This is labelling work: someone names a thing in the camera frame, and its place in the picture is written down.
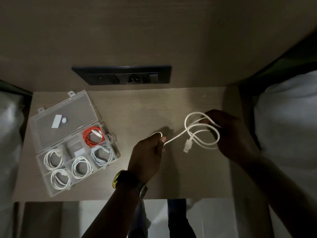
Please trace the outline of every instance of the clear plastic box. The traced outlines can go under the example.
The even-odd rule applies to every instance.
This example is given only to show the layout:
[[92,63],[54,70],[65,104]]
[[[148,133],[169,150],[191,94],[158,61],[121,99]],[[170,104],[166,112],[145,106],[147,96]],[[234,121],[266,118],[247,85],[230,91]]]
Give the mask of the clear plastic box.
[[[81,91],[75,94],[71,91],[69,92],[69,96],[70,97],[67,100],[47,110],[40,108],[39,114],[30,118],[32,138],[37,153],[36,159],[46,188],[51,197],[66,189],[70,189],[74,184],[94,174],[99,169],[109,166],[109,164],[118,158],[116,150],[113,148],[113,137],[110,134],[106,134],[103,124],[98,122],[99,119],[87,92]],[[63,118],[66,118],[66,122],[63,123],[60,121],[58,128],[52,128],[56,115],[62,115]],[[112,161],[108,162],[106,165],[101,166],[98,164],[91,155],[93,147],[89,147],[83,138],[84,130],[91,126],[99,127],[102,136],[105,138],[105,140],[98,145],[106,147],[107,152],[103,149],[99,149],[96,151],[96,153],[98,153],[97,157],[108,160],[110,155],[113,155]],[[101,140],[100,137],[93,133],[90,135],[90,139],[93,142],[99,142]],[[56,153],[51,155],[50,164],[52,164],[52,167],[49,169],[47,165],[44,164],[44,158],[52,149],[58,149],[60,157]],[[85,157],[92,169],[92,173],[82,179],[75,178],[72,173],[72,164],[78,157]],[[69,177],[70,184],[64,189],[56,189],[51,182],[52,173],[57,169],[65,170],[65,172],[56,175],[58,180],[67,183]],[[78,164],[76,166],[76,171],[85,174],[87,171],[87,164]]]

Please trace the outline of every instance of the wall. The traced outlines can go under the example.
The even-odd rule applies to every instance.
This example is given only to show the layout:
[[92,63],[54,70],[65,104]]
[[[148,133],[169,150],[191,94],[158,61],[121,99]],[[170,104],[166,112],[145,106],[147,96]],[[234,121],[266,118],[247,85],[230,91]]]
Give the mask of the wall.
[[[0,79],[28,91],[208,87],[317,26],[317,0],[2,0]],[[71,66],[171,64],[171,83],[88,86]]]

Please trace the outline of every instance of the hand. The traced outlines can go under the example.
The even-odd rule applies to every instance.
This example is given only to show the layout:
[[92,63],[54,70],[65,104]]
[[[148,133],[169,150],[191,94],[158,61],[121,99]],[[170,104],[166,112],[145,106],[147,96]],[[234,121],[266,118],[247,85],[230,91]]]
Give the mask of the hand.
[[163,145],[166,137],[160,133],[141,140],[133,148],[128,171],[137,176],[140,182],[147,183],[159,170]]
[[[216,109],[206,112],[206,115],[221,126],[216,127],[220,133],[218,148],[228,159],[241,164],[261,155],[247,127],[239,118]],[[208,119],[201,122],[210,124]]]

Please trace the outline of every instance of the red cable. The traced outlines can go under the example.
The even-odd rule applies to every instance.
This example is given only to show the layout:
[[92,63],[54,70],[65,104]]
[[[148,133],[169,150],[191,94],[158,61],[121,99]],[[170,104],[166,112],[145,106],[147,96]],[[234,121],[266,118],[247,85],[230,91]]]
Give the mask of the red cable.
[[99,127],[95,127],[95,126],[92,126],[92,127],[89,127],[87,129],[84,130],[84,132],[82,133],[82,137],[85,141],[85,143],[91,148],[97,144],[100,144],[101,142],[105,141],[105,137],[102,135],[102,138],[100,140],[99,143],[96,143],[96,142],[93,142],[90,140],[90,133],[92,130],[97,130],[98,132],[100,131],[101,132],[101,129]]

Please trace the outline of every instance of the floor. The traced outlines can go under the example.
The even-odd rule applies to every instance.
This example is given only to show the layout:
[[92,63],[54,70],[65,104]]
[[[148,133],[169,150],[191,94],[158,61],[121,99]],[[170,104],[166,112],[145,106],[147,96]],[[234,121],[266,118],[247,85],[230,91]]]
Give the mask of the floor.
[[[79,238],[103,208],[106,200],[64,202],[61,238]],[[151,222],[149,238],[169,237],[167,201],[144,200],[146,216]],[[187,200],[187,218],[197,238],[236,238],[236,214],[233,199]]]

